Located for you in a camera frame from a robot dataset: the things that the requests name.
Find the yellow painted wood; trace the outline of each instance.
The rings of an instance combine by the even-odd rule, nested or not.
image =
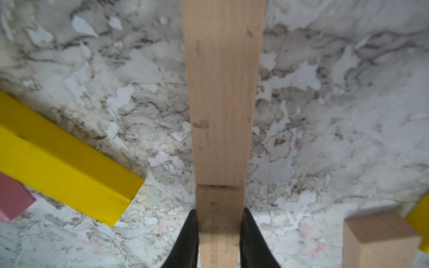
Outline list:
[[[0,172],[113,226],[143,179],[0,91]]]
[[[423,197],[407,218],[411,226],[419,232],[422,237],[420,249],[429,253],[429,194]]]

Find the wood grain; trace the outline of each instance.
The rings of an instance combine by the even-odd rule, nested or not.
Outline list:
[[[244,187],[196,187],[202,268],[236,268]]]
[[[410,268],[421,236],[396,213],[346,220],[344,268]]]
[[[197,184],[244,186],[265,0],[182,0]]]

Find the pink block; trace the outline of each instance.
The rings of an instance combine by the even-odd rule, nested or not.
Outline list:
[[[0,172],[0,222],[15,219],[33,203],[34,199],[19,181]]]

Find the small wooden cube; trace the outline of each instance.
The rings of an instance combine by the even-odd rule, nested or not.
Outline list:
[[[421,241],[393,212],[346,220],[343,268],[410,268]]]

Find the marble surface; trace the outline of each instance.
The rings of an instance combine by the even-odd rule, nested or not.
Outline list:
[[[246,206],[282,267],[341,267],[345,217],[429,190],[428,8],[269,1]],[[180,1],[0,10],[1,90],[146,179],[112,228],[30,189],[0,267],[159,267],[195,206]]]

